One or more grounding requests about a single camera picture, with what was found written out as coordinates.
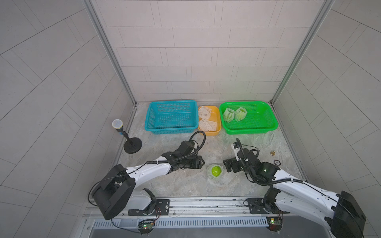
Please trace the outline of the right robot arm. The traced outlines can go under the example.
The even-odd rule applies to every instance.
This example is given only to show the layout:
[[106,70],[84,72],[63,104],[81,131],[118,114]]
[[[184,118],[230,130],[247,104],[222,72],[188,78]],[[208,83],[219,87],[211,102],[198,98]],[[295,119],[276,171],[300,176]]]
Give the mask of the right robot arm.
[[336,238],[362,238],[366,216],[354,196],[346,191],[335,193],[298,179],[279,166],[261,162],[259,149],[236,140],[231,145],[234,158],[223,161],[227,172],[244,172],[247,180],[267,186],[260,200],[247,199],[244,205],[282,216],[292,213],[313,221]]

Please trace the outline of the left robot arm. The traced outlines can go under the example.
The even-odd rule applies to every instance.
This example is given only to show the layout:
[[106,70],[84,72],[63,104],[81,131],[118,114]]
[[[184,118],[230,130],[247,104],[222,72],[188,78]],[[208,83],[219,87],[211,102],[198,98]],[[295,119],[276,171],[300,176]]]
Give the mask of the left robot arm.
[[[198,144],[193,137],[203,136]],[[107,175],[89,191],[88,199],[94,200],[105,220],[111,220],[125,209],[135,209],[150,214],[156,207],[157,198],[149,189],[138,187],[157,177],[177,170],[201,169],[205,162],[198,152],[204,146],[206,134],[197,131],[189,140],[181,142],[174,152],[166,152],[153,161],[135,167],[114,166]]]

